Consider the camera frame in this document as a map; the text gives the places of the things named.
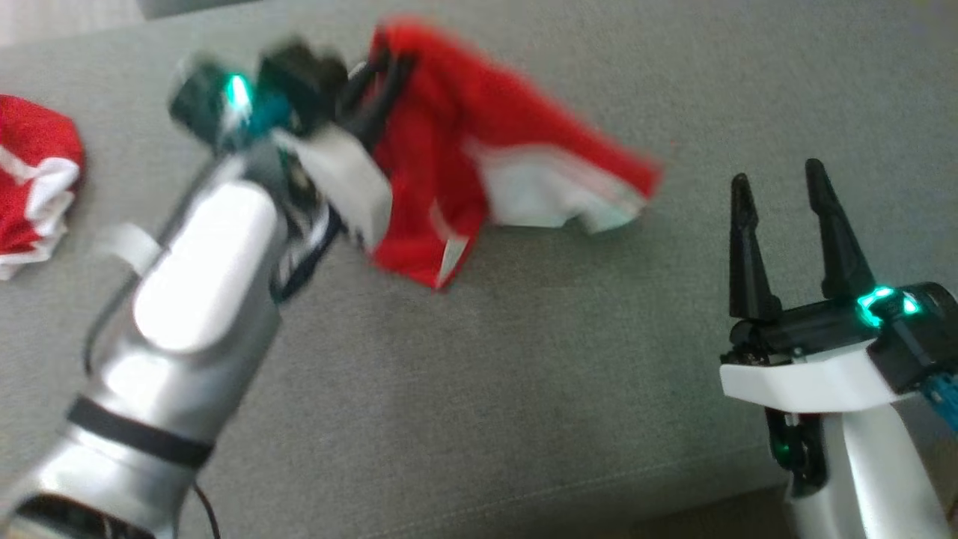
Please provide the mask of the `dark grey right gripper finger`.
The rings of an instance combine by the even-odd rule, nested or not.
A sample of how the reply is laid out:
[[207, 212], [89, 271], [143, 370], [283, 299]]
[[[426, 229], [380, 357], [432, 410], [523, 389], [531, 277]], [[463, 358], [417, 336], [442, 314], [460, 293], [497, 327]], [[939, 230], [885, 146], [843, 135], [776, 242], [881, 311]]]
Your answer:
[[821, 291], [828, 300], [857, 300], [876, 289], [871, 267], [860, 249], [846, 212], [823, 163], [805, 160], [805, 183], [812, 212], [819, 222], [824, 276]]
[[736, 174], [730, 192], [729, 313], [740, 320], [773, 321], [781, 315], [781, 300], [771, 293], [757, 225], [749, 179]]

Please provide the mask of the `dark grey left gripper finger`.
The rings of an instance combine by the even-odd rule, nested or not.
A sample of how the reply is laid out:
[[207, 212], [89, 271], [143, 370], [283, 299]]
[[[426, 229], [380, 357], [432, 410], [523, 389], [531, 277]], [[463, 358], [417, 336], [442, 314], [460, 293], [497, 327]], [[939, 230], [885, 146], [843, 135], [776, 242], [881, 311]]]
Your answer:
[[416, 67], [414, 58], [398, 58], [394, 66], [393, 76], [397, 80], [397, 91], [394, 94], [379, 94], [374, 92], [372, 97], [368, 97], [362, 106], [359, 106], [356, 112], [356, 139], [362, 144], [365, 150], [374, 150], [387, 125], [389, 115], [398, 99], [412, 72]]
[[393, 76], [397, 56], [390, 50], [370, 52], [365, 61], [359, 62], [352, 71], [346, 85], [346, 94], [394, 94], [397, 80]]

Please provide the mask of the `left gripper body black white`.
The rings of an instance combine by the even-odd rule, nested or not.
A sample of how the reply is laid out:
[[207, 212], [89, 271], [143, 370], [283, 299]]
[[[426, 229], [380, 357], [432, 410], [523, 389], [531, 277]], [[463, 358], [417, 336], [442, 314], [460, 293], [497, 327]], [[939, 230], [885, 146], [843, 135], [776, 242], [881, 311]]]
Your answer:
[[350, 70], [336, 52], [304, 41], [268, 49], [259, 64], [259, 112], [268, 135], [291, 153], [352, 241], [368, 253], [392, 217], [386, 174], [356, 139], [356, 112], [372, 94], [346, 94]]

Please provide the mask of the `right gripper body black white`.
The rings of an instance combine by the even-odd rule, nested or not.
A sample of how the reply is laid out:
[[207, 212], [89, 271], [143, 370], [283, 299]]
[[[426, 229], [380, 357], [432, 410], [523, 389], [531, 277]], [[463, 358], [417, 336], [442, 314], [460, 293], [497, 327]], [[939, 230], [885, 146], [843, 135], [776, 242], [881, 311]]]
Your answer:
[[739, 401], [815, 414], [862, 412], [904, 399], [868, 356], [879, 329], [855, 300], [825, 300], [784, 309], [768, 320], [746, 318], [730, 332], [721, 357], [724, 394]]

